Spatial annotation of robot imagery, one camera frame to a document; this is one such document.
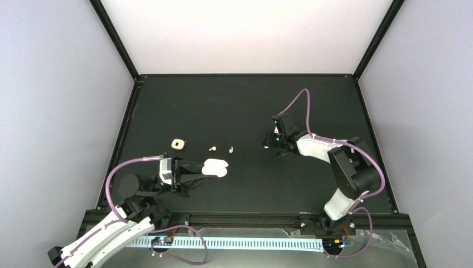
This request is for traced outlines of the oval white charging case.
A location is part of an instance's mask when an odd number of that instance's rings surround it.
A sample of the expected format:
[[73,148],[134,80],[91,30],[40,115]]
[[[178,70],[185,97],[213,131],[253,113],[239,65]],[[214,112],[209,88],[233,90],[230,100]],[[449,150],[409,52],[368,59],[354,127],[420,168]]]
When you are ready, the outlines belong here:
[[201,169],[204,175],[215,175],[222,178],[227,175],[229,164],[221,159],[207,159]]

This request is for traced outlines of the square white earbud case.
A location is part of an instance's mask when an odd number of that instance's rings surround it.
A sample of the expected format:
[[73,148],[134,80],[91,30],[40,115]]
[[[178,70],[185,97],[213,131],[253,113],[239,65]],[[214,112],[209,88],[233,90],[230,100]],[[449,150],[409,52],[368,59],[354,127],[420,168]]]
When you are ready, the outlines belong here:
[[182,139],[176,138],[172,140],[171,147],[174,150],[182,150],[185,147],[186,142]]

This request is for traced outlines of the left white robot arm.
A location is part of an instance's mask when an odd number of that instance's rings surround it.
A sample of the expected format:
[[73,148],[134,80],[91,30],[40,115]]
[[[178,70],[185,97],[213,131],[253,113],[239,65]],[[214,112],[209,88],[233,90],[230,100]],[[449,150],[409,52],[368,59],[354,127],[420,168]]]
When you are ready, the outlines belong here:
[[[110,183],[122,167],[137,162],[158,162],[155,176],[130,174],[122,177],[117,193],[122,201],[114,204]],[[163,233],[163,243],[171,245],[170,234],[185,228],[201,237],[188,223],[172,223],[172,214],[157,196],[175,193],[184,197],[189,190],[209,180],[222,178],[228,173],[228,162],[207,159],[202,164],[166,154],[131,159],[117,165],[105,183],[105,197],[110,213],[76,241],[65,247],[53,247],[49,259],[54,267],[101,267],[113,255],[137,238]]]

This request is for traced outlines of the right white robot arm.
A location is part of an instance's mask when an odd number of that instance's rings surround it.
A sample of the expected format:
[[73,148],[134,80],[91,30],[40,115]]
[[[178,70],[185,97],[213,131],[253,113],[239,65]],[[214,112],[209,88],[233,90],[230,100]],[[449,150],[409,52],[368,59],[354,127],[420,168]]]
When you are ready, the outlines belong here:
[[272,121],[274,130],[267,131],[265,148],[277,148],[279,157],[291,153],[331,166],[337,188],[315,222],[322,233],[334,233],[364,198],[383,188],[384,174],[363,139],[337,140],[301,131],[287,112],[274,116]]

